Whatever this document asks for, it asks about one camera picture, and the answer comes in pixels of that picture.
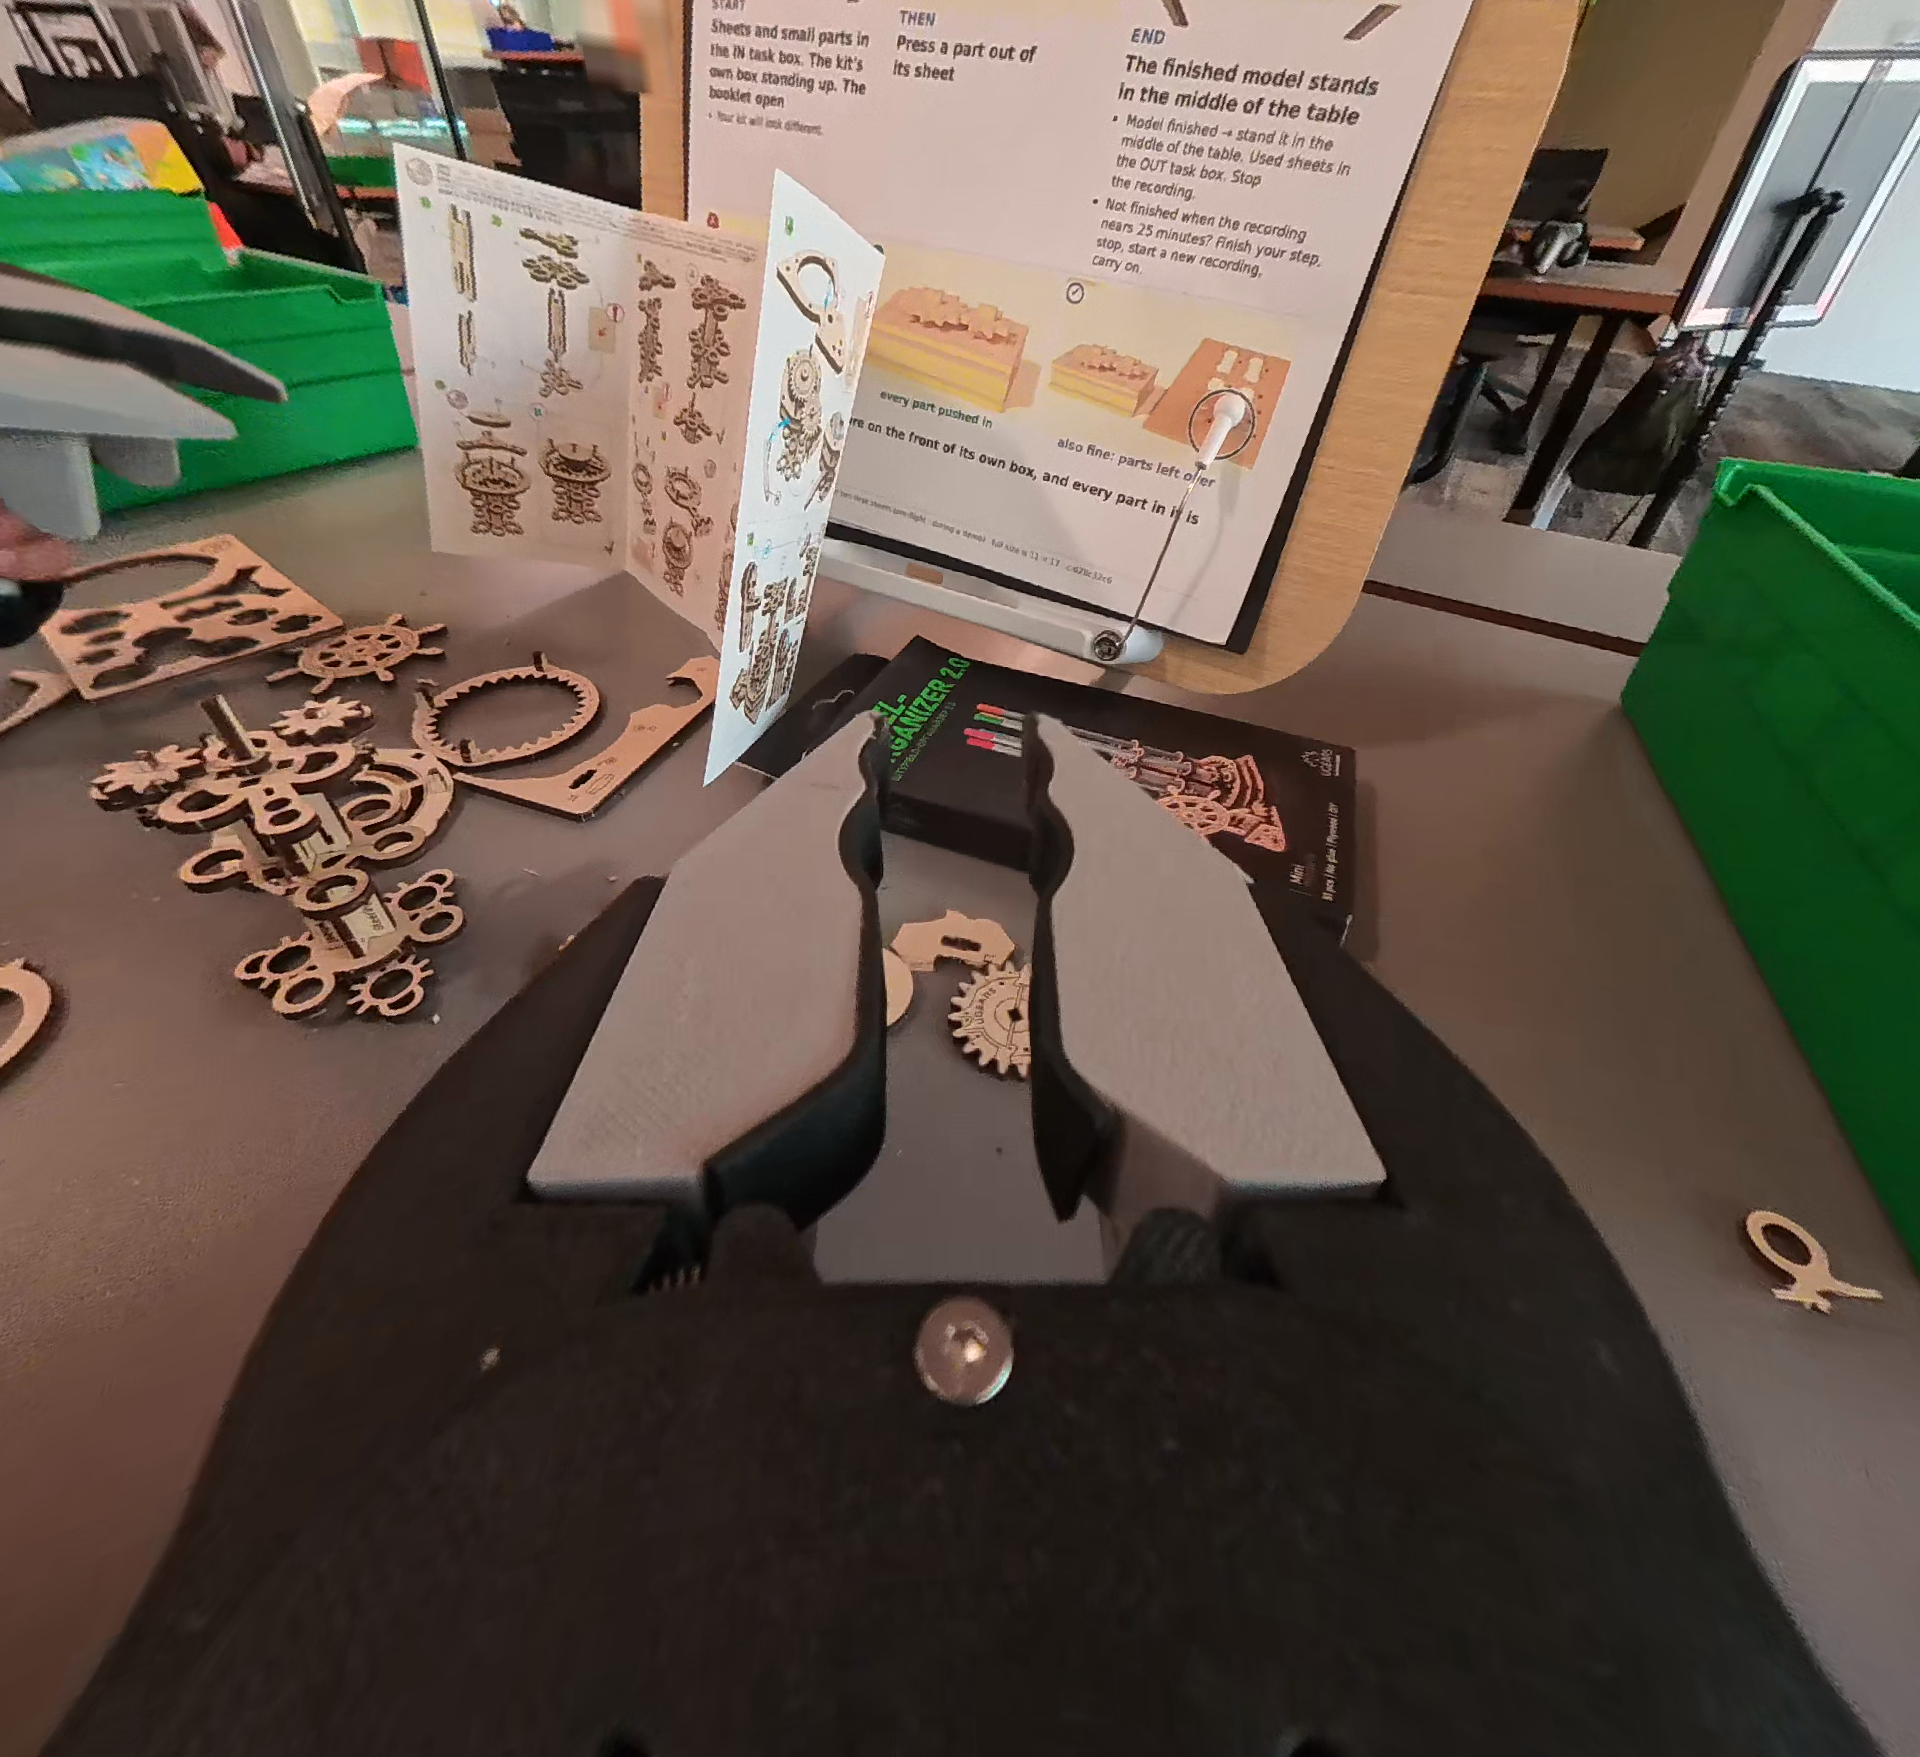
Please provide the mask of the wooden ship wheel part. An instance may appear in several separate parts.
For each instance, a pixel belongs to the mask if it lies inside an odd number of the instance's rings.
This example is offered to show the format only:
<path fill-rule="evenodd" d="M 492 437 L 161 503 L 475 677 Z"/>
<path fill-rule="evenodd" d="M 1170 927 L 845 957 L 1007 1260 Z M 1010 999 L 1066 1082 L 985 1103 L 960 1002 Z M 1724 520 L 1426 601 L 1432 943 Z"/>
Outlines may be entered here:
<path fill-rule="evenodd" d="M 268 685 L 300 680 L 316 699 L 332 695 L 341 685 L 396 682 L 402 665 L 414 660 L 445 658 L 438 637 L 445 624 L 414 625 L 408 615 L 391 612 L 386 619 L 344 627 L 300 647 L 291 665 L 266 676 Z"/>

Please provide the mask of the wooden sheet with cut-out holes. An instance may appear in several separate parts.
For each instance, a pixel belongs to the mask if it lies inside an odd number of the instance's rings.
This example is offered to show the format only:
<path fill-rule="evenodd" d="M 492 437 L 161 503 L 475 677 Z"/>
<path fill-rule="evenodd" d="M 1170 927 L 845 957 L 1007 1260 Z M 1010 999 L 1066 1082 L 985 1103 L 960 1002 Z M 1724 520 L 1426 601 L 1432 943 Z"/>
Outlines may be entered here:
<path fill-rule="evenodd" d="M 200 565 L 184 587 L 94 608 L 62 608 L 40 640 L 87 702 L 106 702 L 270 656 L 345 627 L 341 615 L 251 544 L 223 533 L 87 565 L 77 580 L 155 563 Z"/>

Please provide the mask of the green plastic bin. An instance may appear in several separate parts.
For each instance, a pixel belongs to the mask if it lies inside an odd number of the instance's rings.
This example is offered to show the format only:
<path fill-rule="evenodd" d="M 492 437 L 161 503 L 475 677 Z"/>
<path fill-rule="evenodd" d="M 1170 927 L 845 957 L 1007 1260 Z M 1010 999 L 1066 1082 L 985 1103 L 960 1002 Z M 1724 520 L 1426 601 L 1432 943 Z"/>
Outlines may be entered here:
<path fill-rule="evenodd" d="M 279 376 L 284 403 L 172 386 L 237 435 L 180 440 L 180 482 L 143 489 L 95 468 L 101 513 L 354 464 L 417 446 L 388 304 L 350 271 L 240 249 L 210 208 L 168 191 L 6 193 L 3 255 L 205 338 Z"/>
<path fill-rule="evenodd" d="M 1917 1258 L 1917 482 L 1723 462 L 1619 699 Z"/>

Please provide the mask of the assembled wooden model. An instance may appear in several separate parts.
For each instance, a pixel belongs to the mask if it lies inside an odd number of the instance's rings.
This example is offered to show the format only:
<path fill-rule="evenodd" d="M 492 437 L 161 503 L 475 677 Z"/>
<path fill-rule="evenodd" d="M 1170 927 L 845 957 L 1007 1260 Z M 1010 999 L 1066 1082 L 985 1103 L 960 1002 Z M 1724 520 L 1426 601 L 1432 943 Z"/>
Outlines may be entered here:
<path fill-rule="evenodd" d="M 251 889 L 296 915 L 276 943 L 244 956 L 238 984 L 284 1021 L 344 1010 L 399 1022 L 423 1013 L 430 954 L 468 923 L 445 867 L 404 875 L 449 822 L 453 771 L 417 747 L 369 736 L 372 707 L 323 697 L 244 724 L 205 697 L 203 733 L 103 764 L 94 801 L 146 826 L 195 837 L 180 884 Z"/>

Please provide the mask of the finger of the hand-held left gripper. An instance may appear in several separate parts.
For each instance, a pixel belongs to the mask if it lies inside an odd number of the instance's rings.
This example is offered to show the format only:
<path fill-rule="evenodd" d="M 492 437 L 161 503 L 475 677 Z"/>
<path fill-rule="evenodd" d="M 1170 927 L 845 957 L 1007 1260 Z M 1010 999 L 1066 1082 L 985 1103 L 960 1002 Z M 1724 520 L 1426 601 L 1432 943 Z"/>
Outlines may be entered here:
<path fill-rule="evenodd" d="M 143 489 L 180 482 L 180 440 L 229 442 L 237 426 L 123 362 L 62 351 L 3 353 L 3 495 L 68 543 L 103 526 L 95 468 Z"/>
<path fill-rule="evenodd" d="M 284 382 L 252 362 L 128 304 L 12 261 L 3 263 L 3 340 L 121 362 L 172 386 L 287 401 Z"/>

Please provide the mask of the white poster holder bar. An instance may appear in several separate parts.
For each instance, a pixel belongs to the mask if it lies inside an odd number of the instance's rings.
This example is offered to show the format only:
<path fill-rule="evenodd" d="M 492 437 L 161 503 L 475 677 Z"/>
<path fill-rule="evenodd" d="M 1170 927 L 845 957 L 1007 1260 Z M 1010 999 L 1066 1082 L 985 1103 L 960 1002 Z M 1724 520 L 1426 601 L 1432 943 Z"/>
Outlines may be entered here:
<path fill-rule="evenodd" d="M 819 568 L 831 583 L 976 624 L 1083 663 L 1134 671 L 1159 661 L 1167 647 L 1164 631 L 1139 619 L 1107 618 L 995 580 L 949 575 L 900 552 L 840 537 L 824 541 Z"/>

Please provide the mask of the folded paper instruction booklet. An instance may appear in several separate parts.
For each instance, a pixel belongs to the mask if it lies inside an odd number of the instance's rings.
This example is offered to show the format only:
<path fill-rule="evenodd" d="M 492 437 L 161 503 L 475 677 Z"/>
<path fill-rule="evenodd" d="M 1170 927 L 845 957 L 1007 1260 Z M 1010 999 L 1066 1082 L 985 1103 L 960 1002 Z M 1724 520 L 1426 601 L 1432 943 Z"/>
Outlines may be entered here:
<path fill-rule="evenodd" d="M 777 173 L 763 238 L 396 163 L 433 544 L 623 570 L 718 660 L 706 778 L 783 714 L 883 249 Z"/>

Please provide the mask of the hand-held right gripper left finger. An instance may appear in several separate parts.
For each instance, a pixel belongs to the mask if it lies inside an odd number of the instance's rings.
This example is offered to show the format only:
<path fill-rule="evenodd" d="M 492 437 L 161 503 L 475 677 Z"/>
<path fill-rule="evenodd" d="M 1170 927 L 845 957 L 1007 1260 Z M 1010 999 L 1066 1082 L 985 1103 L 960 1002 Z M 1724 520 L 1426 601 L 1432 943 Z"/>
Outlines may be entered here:
<path fill-rule="evenodd" d="M 808 1230 L 886 1138 L 880 788 L 863 714 L 680 857 L 529 1169 L 546 1199 Z"/>

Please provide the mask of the white framed board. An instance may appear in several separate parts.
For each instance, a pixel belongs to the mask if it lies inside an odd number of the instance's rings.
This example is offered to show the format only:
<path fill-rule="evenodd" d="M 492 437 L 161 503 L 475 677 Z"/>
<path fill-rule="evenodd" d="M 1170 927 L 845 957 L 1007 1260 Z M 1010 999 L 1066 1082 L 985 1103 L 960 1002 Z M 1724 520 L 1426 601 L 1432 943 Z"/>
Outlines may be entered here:
<path fill-rule="evenodd" d="M 1748 329 L 1791 259 L 1779 329 L 1819 324 L 1919 147 L 1912 47 L 1790 64 L 1673 313 L 1678 331 Z"/>

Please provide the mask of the dark bag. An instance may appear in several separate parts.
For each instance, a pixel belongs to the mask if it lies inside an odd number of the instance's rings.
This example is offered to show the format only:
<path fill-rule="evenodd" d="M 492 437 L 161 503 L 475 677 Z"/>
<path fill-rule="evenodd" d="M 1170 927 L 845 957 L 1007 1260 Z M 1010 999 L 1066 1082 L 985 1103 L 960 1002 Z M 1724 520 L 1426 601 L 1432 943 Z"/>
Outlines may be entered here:
<path fill-rule="evenodd" d="M 1720 357 L 1712 333 L 1685 331 L 1664 344 L 1619 406 L 1582 442 L 1568 464 L 1573 489 L 1654 495 L 1685 472 L 1718 428 L 1724 409 Z"/>

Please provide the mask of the white printed instruction poster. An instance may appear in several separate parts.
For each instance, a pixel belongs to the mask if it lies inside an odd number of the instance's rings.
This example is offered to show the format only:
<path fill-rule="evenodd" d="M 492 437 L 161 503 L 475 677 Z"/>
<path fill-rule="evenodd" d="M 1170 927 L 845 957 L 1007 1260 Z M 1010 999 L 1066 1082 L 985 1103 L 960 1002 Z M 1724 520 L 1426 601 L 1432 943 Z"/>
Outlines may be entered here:
<path fill-rule="evenodd" d="M 690 189 L 881 246 L 840 534 L 1245 649 L 1474 0 L 695 0 Z"/>

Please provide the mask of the black model kit box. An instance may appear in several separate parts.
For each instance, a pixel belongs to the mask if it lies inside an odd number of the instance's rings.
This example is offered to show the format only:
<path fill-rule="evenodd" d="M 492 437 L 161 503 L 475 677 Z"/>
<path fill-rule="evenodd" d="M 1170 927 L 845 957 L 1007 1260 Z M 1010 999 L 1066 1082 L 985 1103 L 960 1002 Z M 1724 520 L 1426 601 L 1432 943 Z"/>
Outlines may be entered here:
<path fill-rule="evenodd" d="M 1336 937 L 1347 934 L 1359 838 L 1356 759 L 1343 744 L 972 661 L 914 637 L 891 660 L 855 654 L 805 680 L 741 762 L 774 781 L 866 709 L 891 728 L 881 801 L 891 832 L 1024 869 L 1022 744 L 1028 718 L 1045 714 L 1253 881 L 1287 886 Z"/>

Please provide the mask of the light wooden poster board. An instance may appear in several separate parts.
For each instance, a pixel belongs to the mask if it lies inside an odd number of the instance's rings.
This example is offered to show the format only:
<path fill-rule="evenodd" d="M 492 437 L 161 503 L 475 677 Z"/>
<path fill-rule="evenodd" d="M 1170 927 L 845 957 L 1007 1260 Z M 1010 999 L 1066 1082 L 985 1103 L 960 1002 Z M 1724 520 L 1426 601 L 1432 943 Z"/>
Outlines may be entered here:
<path fill-rule="evenodd" d="M 1135 673 L 1246 693 L 1352 619 L 1572 53 L 1578 0 L 1474 0 L 1246 651 L 1173 635 Z"/>

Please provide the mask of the notched wooden curved part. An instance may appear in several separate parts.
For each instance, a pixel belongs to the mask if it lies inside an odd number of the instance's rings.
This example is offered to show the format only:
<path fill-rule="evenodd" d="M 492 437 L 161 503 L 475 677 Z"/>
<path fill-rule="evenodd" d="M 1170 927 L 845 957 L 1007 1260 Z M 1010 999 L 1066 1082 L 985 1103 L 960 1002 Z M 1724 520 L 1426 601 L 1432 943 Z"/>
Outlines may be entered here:
<path fill-rule="evenodd" d="M 1017 940 L 998 921 L 952 908 L 936 919 L 900 925 L 891 940 L 891 954 L 917 977 L 930 975 L 944 961 L 974 973 L 1007 967 L 1017 950 Z"/>

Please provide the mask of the small wooden loop part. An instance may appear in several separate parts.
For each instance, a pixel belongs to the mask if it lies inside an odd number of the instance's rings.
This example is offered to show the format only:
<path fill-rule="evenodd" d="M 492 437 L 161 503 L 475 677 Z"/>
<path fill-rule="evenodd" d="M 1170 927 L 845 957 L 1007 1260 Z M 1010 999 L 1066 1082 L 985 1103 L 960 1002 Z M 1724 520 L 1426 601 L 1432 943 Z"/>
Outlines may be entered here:
<path fill-rule="evenodd" d="M 1818 1314 L 1834 1313 L 1838 1301 L 1885 1301 L 1882 1288 L 1838 1277 L 1826 1245 L 1796 1218 L 1773 1210 L 1751 1210 L 1743 1216 L 1740 1229 L 1753 1255 L 1784 1279 L 1773 1288 L 1778 1301 Z"/>

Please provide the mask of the engraved wooden gear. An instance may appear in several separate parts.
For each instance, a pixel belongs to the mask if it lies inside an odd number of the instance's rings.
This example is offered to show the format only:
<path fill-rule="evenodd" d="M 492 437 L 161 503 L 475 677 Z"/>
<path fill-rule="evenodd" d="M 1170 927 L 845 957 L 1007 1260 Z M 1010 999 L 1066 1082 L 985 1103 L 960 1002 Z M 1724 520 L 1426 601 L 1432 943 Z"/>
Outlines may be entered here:
<path fill-rule="evenodd" d="M 995 963 L 972 975 L 949 1006 L 950 1035 L 981 1069 L 1030 1078 L 1034 1043 L 1028 963 Z"/>

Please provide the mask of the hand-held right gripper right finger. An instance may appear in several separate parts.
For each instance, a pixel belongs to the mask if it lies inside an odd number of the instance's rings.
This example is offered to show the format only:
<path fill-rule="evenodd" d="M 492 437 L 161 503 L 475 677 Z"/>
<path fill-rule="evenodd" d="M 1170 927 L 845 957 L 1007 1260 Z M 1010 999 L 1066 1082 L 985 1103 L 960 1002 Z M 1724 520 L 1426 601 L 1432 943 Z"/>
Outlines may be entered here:
<path fill-rule="evenodd" d="M 1249 877 L 1051 716 L 1028 728 L 1032 1126 L 1061 1218 L 1343 1199 L 1387 1169 Z"/>

